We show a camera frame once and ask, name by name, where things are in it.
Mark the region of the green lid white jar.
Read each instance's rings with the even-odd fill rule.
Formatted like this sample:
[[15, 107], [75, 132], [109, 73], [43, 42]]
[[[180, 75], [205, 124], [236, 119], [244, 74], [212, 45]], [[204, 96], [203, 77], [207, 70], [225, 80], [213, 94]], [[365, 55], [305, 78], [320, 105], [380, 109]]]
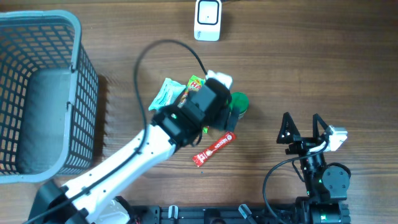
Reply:
[[247, 95], [242, 92], [234, 92], [231, 94], [232, 101], [229, 104], [229, 108], [232, 111], [234, 108], [238, 108], [238, 119], [243, 118], [249, 107], [249, 99]]

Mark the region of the green gummy candy bag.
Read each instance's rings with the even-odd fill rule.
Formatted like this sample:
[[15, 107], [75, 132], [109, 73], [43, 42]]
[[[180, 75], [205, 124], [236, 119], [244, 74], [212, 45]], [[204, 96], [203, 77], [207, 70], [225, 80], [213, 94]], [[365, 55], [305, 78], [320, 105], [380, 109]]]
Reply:
[[204, 84], [205, 84], [205, 79], [192, 75], [178, 103], [178, 107], [181, 107], [185, 103], [187, 96], [191, 91], [198, 91]]

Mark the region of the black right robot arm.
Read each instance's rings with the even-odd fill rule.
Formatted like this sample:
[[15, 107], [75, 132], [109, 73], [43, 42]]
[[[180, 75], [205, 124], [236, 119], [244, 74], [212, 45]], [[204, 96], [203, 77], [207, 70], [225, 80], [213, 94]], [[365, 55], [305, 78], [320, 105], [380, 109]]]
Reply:
[[343, 164], [327, 163], [324, 153], [335, 152], [348, 138], [345, 128], [327, 125], [318, 114], [313, 115], [313, 134], [302, 137], [290, 115], [284, 113], [277, 137], [278, 144], [287, 144], [287, 155], [298, 155], [300, 173], [307, 190], [306, 197], [297, 197], [290, 223], [349, 224], [347, 199], [351, 171]]

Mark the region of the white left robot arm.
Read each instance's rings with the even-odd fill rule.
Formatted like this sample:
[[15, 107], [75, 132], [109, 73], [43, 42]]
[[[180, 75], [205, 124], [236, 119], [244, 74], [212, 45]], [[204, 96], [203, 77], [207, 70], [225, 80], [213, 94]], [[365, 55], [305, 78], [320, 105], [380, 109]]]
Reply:
[[136, 137], [92, 170], [61, 187], [52, 180], [46, 182], [35, 196], [28, 223], [96, 222], [139, 176], [193, 144], [231, 101], [232, 86], [229, 75], [207, 75], [205, 84], [182, 106], [158, 110]]

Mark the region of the light teal tissue pack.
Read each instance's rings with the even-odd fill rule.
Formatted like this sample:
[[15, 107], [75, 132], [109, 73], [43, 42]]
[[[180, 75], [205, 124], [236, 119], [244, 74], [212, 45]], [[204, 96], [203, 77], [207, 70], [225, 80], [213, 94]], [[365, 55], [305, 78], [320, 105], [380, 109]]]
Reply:
[[166, 78], [161, 89], [149, 106], [149, 111], [159, 110], [163, 106], [171, 105], [185, 90], [186, 86]]

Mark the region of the red coffee stick sachet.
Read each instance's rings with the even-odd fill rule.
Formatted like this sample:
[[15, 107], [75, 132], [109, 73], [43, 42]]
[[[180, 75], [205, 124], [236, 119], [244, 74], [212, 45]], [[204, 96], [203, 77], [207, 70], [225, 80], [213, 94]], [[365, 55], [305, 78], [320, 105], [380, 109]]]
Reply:
[[197, 167], [201, 167], [210, 157], [213, 156], [219, 149], [224, 148], [229, 143], [236, 139], [235, 133], [228, 131], [222, 137], [206, 148], [203, 152], [193, 156], [192, 160]]

